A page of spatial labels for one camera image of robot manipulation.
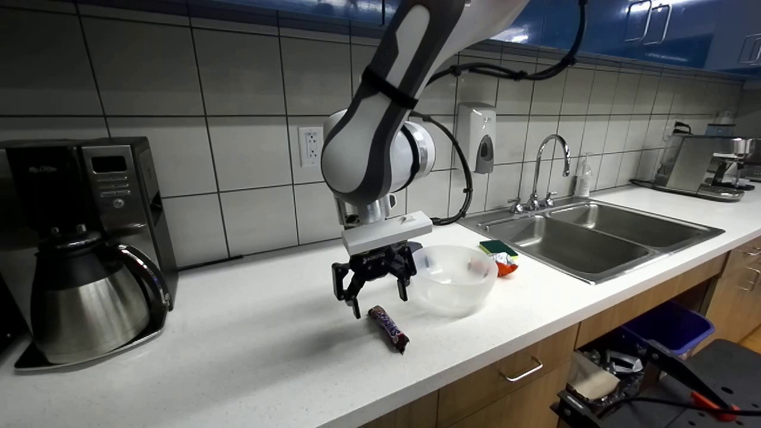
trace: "stainless steel sink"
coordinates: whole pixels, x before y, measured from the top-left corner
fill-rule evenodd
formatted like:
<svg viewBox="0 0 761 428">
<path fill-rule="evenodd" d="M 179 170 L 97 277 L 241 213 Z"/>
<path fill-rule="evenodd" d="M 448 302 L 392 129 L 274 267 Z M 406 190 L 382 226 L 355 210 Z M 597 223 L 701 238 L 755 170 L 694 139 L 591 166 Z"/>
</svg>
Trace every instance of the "stainless steel sink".
<svg viewBox="0 0 761 428">
<path fill-rule="evenodd" d="M 559 205 L 511 216 L 465 220 L 463 226 L 514 246 L 588 283 L 608 282 L 663 253 L 675 253 L 722 232 L 601 202 Z"/>
<path fill-rule="evenodd" d="M 599 202 L 557 207 L 549 213 L 549 220 L 619 235 L 622 240 L 633 240 L 658 253 L 675 253 L 722 233 L 721 228 L 708 228 L 701 223 L 688 223 Z"/>
</svg>

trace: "coffee pot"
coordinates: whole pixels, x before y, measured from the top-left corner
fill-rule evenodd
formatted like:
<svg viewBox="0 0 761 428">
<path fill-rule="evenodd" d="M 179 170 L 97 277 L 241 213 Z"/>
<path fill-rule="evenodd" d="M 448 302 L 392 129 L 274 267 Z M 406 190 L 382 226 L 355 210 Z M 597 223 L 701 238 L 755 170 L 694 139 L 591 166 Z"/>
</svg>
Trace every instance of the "coffee pot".
<svg viewBox="0 0 761 428">
<path fill-rule="evenodd" d="M 96 232 L 37 247 L 30 292 L 34 342 L 50 365 L 80 365 L 156 330 L 169 292 L 159 269 L 136 247 Z"/>
</svg>

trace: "sink faucet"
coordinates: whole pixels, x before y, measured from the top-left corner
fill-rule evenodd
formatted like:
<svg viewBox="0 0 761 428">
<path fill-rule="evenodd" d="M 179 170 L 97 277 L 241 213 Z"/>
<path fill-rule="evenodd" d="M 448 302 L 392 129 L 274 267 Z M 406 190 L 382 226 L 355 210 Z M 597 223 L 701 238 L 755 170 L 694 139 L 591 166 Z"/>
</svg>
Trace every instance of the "sink faucet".
<svg viewBox="0 0 761 428">
<path fill-rule="evenodd" d="M 549 133 L 549 137 L 541 140 L 539 151 L 537 151 L 537 164 L 534 164 L 534 170 L 532 170 L 532 189 L 531 189 L 531 197 L 528 197 L 528 207 L 531 207 L 531 210 L 552 207 L 552 194 L 547 194 L 545 200 L 537 197 L 537 183 L 539 183 L 539 171 L 541 171 L 541 151 L 545 151 L 545 145 L 552 142 L 552 140 L 559 142 L 562 151 L 563 151 L 563 177 L 570 173 L 570 163 L 569 163 L 570 151 L 569 151 L 566 139 L 559 137 L 559 133 Z"/>
</svg>

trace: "plastic bowl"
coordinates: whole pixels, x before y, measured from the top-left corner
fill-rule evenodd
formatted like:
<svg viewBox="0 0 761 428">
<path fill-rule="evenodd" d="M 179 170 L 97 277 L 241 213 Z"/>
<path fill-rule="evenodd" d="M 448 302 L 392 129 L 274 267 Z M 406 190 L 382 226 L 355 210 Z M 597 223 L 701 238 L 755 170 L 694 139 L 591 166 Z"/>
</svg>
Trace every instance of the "plastic bowl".
<svg viewBox="0 0 761 428">
<path fill-rule="evenodd" d="M 418 274 L 412 282 L 412 296 L 448 317 L 481 310 L 497 279 L 494 259 L 470 247 L 424 247 L 414 253 L 414 264 Z"/>
</svg>

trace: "wall socket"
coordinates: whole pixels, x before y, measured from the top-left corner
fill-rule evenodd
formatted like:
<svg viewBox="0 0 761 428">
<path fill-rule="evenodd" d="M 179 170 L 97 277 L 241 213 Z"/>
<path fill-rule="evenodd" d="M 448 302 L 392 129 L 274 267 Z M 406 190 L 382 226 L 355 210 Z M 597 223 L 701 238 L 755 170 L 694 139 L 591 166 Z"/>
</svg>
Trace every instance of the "wall socket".
<svg viewBox="0 0 761 428">
<path fill-rule="evenodd" d="M 325 139 L 324 139 L 320 126 L 301 126 L 300 129 L 301 170 L 318 170 L 324 140 Z"/>
</svg>

